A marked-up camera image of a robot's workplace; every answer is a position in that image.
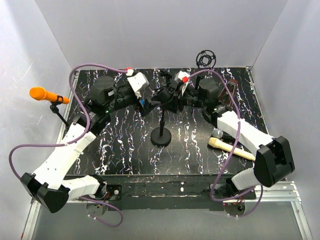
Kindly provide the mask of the teal microphone tripod stand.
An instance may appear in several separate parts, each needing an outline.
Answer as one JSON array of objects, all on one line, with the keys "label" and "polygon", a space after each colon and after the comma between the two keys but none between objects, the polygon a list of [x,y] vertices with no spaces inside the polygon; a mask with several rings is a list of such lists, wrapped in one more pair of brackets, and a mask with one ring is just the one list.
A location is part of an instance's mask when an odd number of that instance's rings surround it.
[{"label": "teal microphone tripod stand", "polygon": [[173,84],[172,84],[172,75],[170,74],[169,71],[167,70],[160,70],[160,73],[159,75],[161,77],[164,77],[165,79],[165,88],[169,91],[169,92],[172,92],[174,90],[173,88]]}]

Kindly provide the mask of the round base microphone stand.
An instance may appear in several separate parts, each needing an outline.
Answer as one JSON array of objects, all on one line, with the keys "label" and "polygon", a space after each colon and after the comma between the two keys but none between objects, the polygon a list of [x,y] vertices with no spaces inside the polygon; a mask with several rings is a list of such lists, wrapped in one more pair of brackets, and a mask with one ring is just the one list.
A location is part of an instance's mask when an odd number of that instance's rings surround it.
[{"label": "round base microphone stand", "polygon": [[151,98],[154,102],[160,102],[159,106],[161,108],[159,127],[154,128],[150,134],[151,143],[157,147],[166,147],[172,140],[170,130],[165,127],[165,104],[167,104],[171,98],[172,94],[168,87],[160,88]]}]

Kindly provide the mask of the black silver-grille microphone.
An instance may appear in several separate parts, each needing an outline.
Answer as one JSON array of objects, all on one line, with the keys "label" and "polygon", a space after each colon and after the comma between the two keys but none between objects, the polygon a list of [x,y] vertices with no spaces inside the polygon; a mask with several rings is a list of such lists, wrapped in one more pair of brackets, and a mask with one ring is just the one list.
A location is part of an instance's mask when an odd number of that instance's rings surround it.
[{"label": "black silver-grille microphone", "polygon": [[231,139],[233,139],[233,137],[231,135],[229,135],[228,133],[225,133],[224,131],[222,131],[221,129],[218,129],[218,128],[214,128],[212,133],[211,133],[211,136],[213,138],[217,138],[217,139],[220,139],[220,140],[228,140],[230,141]]}]

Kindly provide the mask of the cream microphone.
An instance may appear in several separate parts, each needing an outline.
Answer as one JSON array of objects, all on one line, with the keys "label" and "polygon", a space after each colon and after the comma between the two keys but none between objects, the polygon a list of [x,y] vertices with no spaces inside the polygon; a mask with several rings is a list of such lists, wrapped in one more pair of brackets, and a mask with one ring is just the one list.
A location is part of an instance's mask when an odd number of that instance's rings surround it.
[{"label": "cream microphone", "polygon": [[[215,138],[215,137],[211,137],[208,141],[208,145],[213,147],[213,148],[216,148],[216,149],[220,149],[220,150],[223,150],[223,151],[226,151],[226,152],[229,152],[231,153],[232,149],[233,149],[233,146],[230,145],[230,144],[227,144],[221,140],[219,140],[218,138]],[[239,157],[242,157],[244,159],[247,159],[247,160],[250,160],[250,161],[255,161],[256,160],[256,157],[250,153],[250,152],[247,152],[245,150],[242,150],[240,148],[235,148],[233,153]]]}]

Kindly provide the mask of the shock mount tripod stand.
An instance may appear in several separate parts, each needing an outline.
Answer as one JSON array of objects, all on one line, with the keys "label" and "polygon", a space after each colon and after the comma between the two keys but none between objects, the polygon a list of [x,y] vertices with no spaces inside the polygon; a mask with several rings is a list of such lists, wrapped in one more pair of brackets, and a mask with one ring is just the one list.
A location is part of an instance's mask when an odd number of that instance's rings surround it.
[{"label": "shock mount tripod stand", "polygon": [[209,70],[212,71],[217,63],[216,54],[209,49],[200,51],[196,56],[196,76],[195,89],[198,90],[200,86],[200,81],[204,78],[203,74],[207,73]]}]

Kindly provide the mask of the orange microphone stand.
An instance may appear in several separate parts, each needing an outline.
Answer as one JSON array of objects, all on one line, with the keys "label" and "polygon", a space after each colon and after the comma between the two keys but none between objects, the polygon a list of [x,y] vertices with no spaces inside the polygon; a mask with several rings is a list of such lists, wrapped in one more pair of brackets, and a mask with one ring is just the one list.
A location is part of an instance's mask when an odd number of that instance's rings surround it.
[{"label": "orange microphone stand", "polygon": [[65,118],[60,114],[60,111],[58,109],[58,105],[63,104],[64,102],[64,97],[57,95],[57,99],[56,101],[51,101],[51,105],[50,105],[50,110],[52,113],[56,114],[59,119],[64,123],[64,125],[69,128],[70,124],[65,120]]}]

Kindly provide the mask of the orange microphone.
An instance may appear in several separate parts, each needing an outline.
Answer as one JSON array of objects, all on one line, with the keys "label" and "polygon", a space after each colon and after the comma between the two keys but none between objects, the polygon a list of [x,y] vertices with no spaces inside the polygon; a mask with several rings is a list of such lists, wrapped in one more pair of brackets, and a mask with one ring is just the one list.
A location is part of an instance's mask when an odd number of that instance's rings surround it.
[{"label": "orange microphone", "polygon": [[59,102],[62,104],[69,104],[70,100],[67,97],[58,95],[56,93],[45,90],[43,87],[32,87],[29,90],[29,95],[31,98],[37,101],[50,101],[52,103]]}]

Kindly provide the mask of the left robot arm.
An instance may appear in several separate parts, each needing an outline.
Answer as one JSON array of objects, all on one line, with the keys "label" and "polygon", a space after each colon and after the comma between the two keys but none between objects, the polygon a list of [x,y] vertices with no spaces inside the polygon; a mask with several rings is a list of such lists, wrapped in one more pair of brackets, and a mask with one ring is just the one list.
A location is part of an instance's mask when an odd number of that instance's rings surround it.
[{"label": "left robot arm", "polygon": [[115,84],[110,76],[99,77],[84,100],[83,112],[70,124],[67,133],[51,155],[33,173],[20,179],[27,192],[51,213],[58,212],[69,200],[91,196],[101,200],[107,195],[107,183],[97,175],[66,180],[65,175],[83,151],[111,121],[110,114],[128,106],[142,107],[141,91],[149,86],[139,72],[123,83]]}]

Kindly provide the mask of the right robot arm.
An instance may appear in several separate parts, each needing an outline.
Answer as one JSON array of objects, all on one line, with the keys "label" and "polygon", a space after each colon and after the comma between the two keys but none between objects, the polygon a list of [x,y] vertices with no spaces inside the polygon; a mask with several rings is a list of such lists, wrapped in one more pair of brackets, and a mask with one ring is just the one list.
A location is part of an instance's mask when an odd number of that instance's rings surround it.
[{"label": "right robot arm", "polygon": [[222,197],[219,201],[237,199],[254,187],[272,187],[295,171],[289,141],[279,136],[268,135],[240,118],[238,111],[221,101],[222,92],[214,82],[197,82],[196,88],[189,86],[184,77],[176,88],[163,87],[154,98],[160,106],[173,113],[185,106],[200,108],[204,119],[244,145],[254,155],[254,166],[242,170],[226,180],[217,189]]}]

